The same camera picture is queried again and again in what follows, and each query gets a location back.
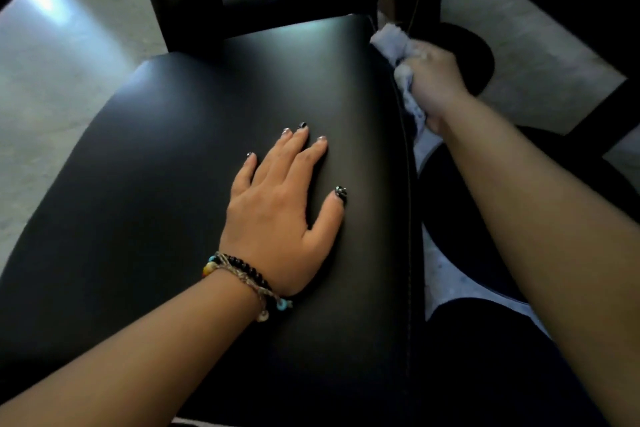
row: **floor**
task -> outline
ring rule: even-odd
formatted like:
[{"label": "floor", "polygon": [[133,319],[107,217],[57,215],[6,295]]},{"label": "floor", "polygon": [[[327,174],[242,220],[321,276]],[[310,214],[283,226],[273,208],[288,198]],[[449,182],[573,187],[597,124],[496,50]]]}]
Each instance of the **floor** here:
[{"label": "floor", "polygon": [[[443,0],[497,70],[483,98],[519,124],[566,132],[623,77],[528,0]],[[166,47],[149,0],[14,0],[0,12],[0,271],[92,117]],[[607,158],[640,189],[640,131]]]}]

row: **black beaded bracelet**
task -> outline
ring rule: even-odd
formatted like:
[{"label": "black beaded bracelet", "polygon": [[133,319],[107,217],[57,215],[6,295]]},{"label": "black beaded bracelet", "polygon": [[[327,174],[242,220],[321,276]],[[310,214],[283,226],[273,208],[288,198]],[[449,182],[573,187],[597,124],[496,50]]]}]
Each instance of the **black beaded bracelet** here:
[{"label": "black beaded bracelet", "polygon": [[[251,265],[249,265],[242,259],[239,259],[237,257],[232,257],[231,255],[225,255],[225,256],[227,257],[227,260],[231,265],[233,265],[234,267],[246,273],[249,276],[249,278],[256,283],[257,286],[260,286],[263,289],[267,289],[268,291],[272,291],[271,286],[269,285],[269,282],[267,282],[266,278],[264,278],[258,270],[254,269]],[[216,252],[216,254],[213,255],[209,259],[209,261],[215,262],[218,265],[223,264],[223,261],[220,259],[220,252]]]}]

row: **painted fingernail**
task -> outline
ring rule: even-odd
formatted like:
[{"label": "painted fingernail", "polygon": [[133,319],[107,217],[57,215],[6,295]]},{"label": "painted fingernail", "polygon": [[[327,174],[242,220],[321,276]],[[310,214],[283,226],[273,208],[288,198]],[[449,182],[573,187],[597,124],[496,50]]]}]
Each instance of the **painted fingernail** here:
[{"label": "painted fingernail", "polygon": [[335,195],[338,196],[344,204],[347,204],[347,188],[342,186],[336,186]]}]

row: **left hand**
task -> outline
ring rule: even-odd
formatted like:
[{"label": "left hand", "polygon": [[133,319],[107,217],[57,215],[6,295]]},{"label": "left hand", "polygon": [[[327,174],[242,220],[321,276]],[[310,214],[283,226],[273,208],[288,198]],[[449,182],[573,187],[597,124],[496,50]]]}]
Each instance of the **left hand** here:
[{"label": "left hand", "polygon": [[308,135],[307,127],[295,133],[285,129],[257,169],[256,155],[248,156],[231,188],[220,237],[220,252],[250,264],[285,297],[299,293],[316,275],[344,216],[344,203],[332,191],[308,229],[309,183],[328,148],[320,137],[302,150]]}]

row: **hand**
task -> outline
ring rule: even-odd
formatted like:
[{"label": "hand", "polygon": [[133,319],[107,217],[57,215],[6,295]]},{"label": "hand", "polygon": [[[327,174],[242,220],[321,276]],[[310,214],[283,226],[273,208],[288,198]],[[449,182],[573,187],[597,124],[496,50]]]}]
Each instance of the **hand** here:
[{"label": "hand", "polygon": [[426,112],[428,127],[440,133],[445,114],[470,95],[453,53],[425,41],[412,42],[422,56],[404,61],[413,70],[411,93]]},{"label": "hand", "polygon": [[332,191],[308,229],[309,183],[328,147],[320,137],[303,151],[308,136],[307,127],[296,133],[285,129],[257,170],[256,155],[248,156],[231,188],[220,238],[220,252],[250,264],[285,297],[299,293],[316,275],[344,216],[344,203]]}]

